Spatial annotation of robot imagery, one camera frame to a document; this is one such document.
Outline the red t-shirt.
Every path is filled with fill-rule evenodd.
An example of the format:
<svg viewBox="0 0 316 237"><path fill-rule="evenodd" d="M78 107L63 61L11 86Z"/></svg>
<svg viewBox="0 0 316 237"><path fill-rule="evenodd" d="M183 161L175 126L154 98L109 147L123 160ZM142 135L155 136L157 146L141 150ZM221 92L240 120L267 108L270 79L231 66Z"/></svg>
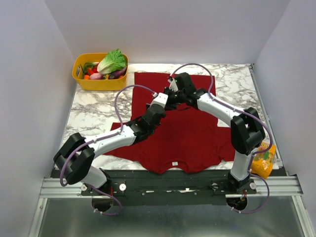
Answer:
<svg viewBox="0 0 316 237"><path fill-rule="evenodd" d="M161 125L145 141L108 154L137 161L158 174L171 168L195 173L223 160L233 161L235 150L230 128L219 127L216 117L182 104L167 111Z"/></svg>

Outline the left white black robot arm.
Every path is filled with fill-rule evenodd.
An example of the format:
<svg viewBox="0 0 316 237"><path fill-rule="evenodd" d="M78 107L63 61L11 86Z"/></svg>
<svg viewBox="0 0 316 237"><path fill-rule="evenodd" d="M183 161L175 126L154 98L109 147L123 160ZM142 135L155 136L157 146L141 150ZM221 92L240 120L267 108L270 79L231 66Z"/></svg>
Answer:
<svg viewBox="0 0 316 237"><path fill-rule="evenodd" d="M166 117L164 106L150 105L145 113L108 133L85 138L80 133L71 135L54 157L60 169L61 186L82 182L104 195L109 191L108 178L92 161L117 148L132 146L146 140Z"/></svg>

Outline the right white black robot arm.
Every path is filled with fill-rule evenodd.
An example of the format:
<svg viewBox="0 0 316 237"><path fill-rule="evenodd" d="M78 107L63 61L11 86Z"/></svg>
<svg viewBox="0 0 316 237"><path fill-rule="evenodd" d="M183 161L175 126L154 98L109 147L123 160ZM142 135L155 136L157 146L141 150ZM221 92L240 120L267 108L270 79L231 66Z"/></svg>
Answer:
<svg viewBox="0 0 316 237"><path fill-rule="evenodd" d="M227 124L231 129L231 144L235 150L233 166L228 174L227 187L234 194L245 188L250 167L257 148L266 137L263 123L254 108L243 110L213 95L210 90L196 89L191 76L181 73L168 77L169 87L164 93L169 96L170 109L185 103L196 110L206 112Z"/></svg>

